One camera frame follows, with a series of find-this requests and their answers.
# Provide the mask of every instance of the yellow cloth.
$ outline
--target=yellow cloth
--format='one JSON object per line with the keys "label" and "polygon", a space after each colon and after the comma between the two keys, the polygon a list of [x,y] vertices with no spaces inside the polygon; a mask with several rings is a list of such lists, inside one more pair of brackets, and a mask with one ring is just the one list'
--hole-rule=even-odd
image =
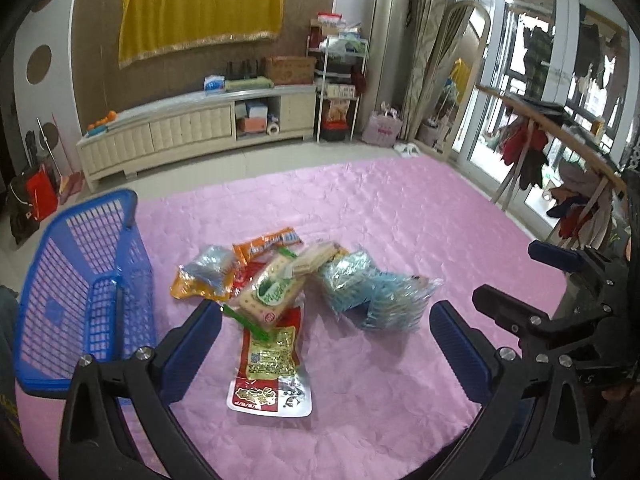
{"label": "yellow cloth", "polygon": [[284,0],[123,0],[118,64],[196,46],[274,40]]}
{"label": "yellow cloth", "polygon": [[470,75],[470,68],[464,61],[462,61],[461,58],[458,58],[453,64],[451,74],[449,75],[449,78],[456,84],[456,88],[458,89],[458,98],[456,99],[458,104],[462,102],[462,98],[465,94],[466,83],[469,81]]}

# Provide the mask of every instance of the metal screw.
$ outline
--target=metal screw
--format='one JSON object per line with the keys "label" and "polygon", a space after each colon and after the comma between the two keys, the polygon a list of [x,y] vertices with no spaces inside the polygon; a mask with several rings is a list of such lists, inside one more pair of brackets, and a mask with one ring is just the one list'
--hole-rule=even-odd
{"label": "metal screw", "polygon": [[568,355],[564,355],[564,354],[562,354],[558,358],[558,362],[565,368],[571,368],[571,366],[574,364],[574,361]]}
{"label": "metal screw", "polygon": [[136,359],[140,361],[146,361],[149,359],[154,353],[154,349],[149,346],[141,346],[136,350]]}
{"label": "metal screw", "polygon": [[508,346],[503,346],[498,350],[498,354],[505,361],[513,361],[516,358],[516,351]]}
{"label": "metal screw", "polygon": [[78,359],[78,364],[84,368],[85,366],[90,365],[94,360],[94,356],[91,354],[84,354],[81,358]]}

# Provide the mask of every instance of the blue plastic basket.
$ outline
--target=blue plastic basket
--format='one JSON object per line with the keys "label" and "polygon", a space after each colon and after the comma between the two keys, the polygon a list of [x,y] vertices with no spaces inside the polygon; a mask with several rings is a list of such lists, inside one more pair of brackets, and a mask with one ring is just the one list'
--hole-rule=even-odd
{"label": "blue plastic basket", "polygon": [[118,190],[66,209],[47,227],[24,283],[15,375],[30,395],[64,398],[81,355],[129,357],[156,345],[153,272]]}

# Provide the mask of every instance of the pink bag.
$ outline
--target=pink bag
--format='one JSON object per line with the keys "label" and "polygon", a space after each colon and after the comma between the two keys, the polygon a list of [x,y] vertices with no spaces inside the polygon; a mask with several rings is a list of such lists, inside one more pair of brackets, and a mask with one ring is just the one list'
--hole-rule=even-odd
{"label": "pink bag", "polygon": [[363,142],[383,148],[391,148],[400,135],[402,121],[382,112],[372,112],[362,134]]}

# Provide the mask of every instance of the pink quilted blanket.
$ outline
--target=pink quilted blanket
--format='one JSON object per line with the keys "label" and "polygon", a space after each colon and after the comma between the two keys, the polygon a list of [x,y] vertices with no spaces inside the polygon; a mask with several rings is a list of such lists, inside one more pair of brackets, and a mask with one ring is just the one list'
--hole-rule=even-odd
{"label": "pink quilted blanket", "polygon": [[[293,226],[305,240],[362,245],[382,269],[440,277],[448,299],[496,345],[516,344],[478,314],[471,293],[489,283],[553,312],[564,291],[557,271],[529,260],[529,239],[449,166],[389,158],[240,180],[142,202],[136,221],[154,267],[156,326],[162,337],[197,301],[168,293],[178,264],[204,244],[230,246]],[[337,320],[307,293],[302,359],[313,411],[284,419],[233,412],[225,399],[237,366],[239,330],[223,329],[184,400],[178,421],[225,480],[394,480],[452,440],[478,411],[469,402],[423,319],[411,334],[365,333]],[[24,440],[57,478],[63,401],[18,392]],[[132,409],[143,457],[161,469]]]}

